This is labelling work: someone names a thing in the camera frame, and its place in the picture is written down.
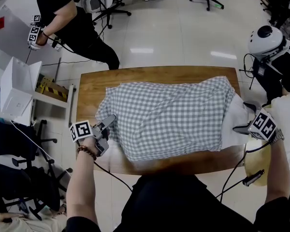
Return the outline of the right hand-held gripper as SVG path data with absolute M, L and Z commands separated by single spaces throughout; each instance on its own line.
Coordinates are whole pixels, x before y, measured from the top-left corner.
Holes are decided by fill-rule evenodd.
M 239 134 L 250 134 L 253 138 L 269 141 L 277 128 L 277 124 L 270 113 L 262 109 L 257 101 L 245 101 L 243 104 L 257 115 L 253 121 L 246 125 L 235 126 L 232 130 Z

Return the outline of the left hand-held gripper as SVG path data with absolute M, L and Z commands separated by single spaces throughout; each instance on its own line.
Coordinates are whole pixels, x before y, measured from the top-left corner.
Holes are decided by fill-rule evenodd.
M 95 147 L 97 148 L 96 156 L 100 157 L 109 148 L 107 140 L 102 139 L 102 130 L 109 127 L 115 120 L 116 115 L 112 114 L 94 126 L 91 126 L 89 120 L 72 123 L 72 125 L 70 126 L 72 141 L 75 143 L 80 139 L 94 137 L 96 140 Z

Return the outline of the white pillow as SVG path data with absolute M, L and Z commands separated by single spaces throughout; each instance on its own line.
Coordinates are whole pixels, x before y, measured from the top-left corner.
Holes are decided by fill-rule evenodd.
M 284 135 L 284 147 L 290 168 L 290 94 L 273 99 L 271 107 L 271 115 Z
M 233 131 L 233 127 L 246 125 L 247 122 L 248 110 L 243 104 L 241 97 L 238 94 L 235 94 L 222 122 L 221 149 L 230 146 L 244 145 L 248 142 L 248 135 L 239 134 Z

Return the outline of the grey checked pillowcase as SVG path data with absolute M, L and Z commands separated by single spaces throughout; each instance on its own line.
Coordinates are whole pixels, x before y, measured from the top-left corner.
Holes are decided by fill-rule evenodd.
M 220 151 L 235 94 L 225 76 L 193 84 L 122 83 L 106 89 L 95 117 L 116 116 L 110 138 L 130 161 Z

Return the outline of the person's right forearm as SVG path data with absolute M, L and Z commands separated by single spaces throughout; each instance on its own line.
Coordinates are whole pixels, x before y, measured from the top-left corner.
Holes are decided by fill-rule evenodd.
M 281 139 L 271 144 L 271 158 L 267 176 L 265 203 L 290 194 L 290 169 Z

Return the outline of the person's left forearm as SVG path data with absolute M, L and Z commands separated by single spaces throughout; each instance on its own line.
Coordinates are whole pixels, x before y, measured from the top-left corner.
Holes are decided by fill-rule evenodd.
M 95 197 L 94 159 L 80 151 L 66 193 L 67 217 L 84 217 L 98 223 Z

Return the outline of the person's left hand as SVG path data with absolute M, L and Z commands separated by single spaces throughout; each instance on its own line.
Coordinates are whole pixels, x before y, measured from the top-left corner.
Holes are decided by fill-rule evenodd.
M 96 155 L 97 148 L 95 147 L 96 139 L 92 136 L 84 138 L 82 141 L 80 141 L 80 148 L 92 155 Z

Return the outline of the silver wristwatch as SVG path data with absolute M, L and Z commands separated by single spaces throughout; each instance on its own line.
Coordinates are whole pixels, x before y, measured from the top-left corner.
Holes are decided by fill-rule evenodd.
M 273 136 L 270 139 L 270 144 L 274 144 L 275 142 L 277 142 L 278 140 L 282 140 L 284 141 L 284 135 L 281 129 L 276 129 L 275 132 L 273 133 Z

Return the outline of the white humanoid machine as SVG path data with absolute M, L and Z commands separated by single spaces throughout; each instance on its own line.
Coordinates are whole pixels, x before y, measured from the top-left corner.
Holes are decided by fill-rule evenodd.
M 271 59 L 260 61 L 253 56 L 253 76 L 266 92 L 265 105 L 290 93 L 290 40 L 287 40 L 287 43 L 289 48 Z

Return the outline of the yellow black striped box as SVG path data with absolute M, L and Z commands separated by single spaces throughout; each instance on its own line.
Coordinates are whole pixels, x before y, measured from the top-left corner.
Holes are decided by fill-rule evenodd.
M 48 97 L 57 99 L 62 102 L 67 102 L 69 90 L 62 87 L 47 78 L 42 78 L 41 81 L 37 82 L 36 92 L 44 94 Z

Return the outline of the white round backpack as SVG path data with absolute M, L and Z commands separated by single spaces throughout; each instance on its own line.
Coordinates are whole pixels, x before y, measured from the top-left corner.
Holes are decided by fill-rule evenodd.
M 251 33 L 248 50 L 256 59 L 271 59 L 289 48 L 283 33 L 272 26 L 265 25 Z

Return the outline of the black mesh chair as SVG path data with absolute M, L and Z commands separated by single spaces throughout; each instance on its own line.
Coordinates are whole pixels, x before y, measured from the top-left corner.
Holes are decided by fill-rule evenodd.
M 22 157 L 22 160 L 12 159 L 14 166 L 18 167 L 21 163 L 26 163 L 28 167 L 32 166 L 35 157 L 39 155 L 38 149 L 44 142 L 57 143 L 57 139 L 42 139 L 43 125 L 47 124 L 42 120 L 38 131 L 33 126 L 22 124 L 5 124 L 0 122 L 0 156 L 12 155 Z
M 33 200 L 35 208 L 30 207 L 29 211 L 41 220 L 38 213 L 44 207 L 59 210 L 60 201 L 63 199 L 59 191 L 66 191 L 65 187 L 60 187 L 60 180 L 65 174 L 72 172 L 72 168 L 69 168 L 58 177 L 52 177 L 42 167 L 15 169 L 0 164 L 0 195 L 6 200 L 19 199 L 17 202 L 8 203 L 9 206 Z

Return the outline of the white open box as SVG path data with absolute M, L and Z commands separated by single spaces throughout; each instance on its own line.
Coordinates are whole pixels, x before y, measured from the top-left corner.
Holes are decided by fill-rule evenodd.
M 0 118 L 31 125 L 32 106 L 42 62 L 31 65 L 11 58 L 0 79 Z

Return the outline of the person's black clothing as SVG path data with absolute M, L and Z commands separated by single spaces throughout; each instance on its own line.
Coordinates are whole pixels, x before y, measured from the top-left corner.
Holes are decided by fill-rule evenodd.
M 254 222 L 220 203 L 194 175 L 142 176 L 114 232 L 290 232 L 290 203 L 272 200 Z

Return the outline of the white fridge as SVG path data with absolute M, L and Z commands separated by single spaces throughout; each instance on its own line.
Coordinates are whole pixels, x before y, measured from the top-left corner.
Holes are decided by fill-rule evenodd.
M 0 68 L 5 70 L 11 58 L 31 65 L 41 61 L 41 73 L 54 78 L 61 58 L 61 53 L 50 44 L 38 50 L 29 48 L 30 26 L 7 7 L 0 8 Z

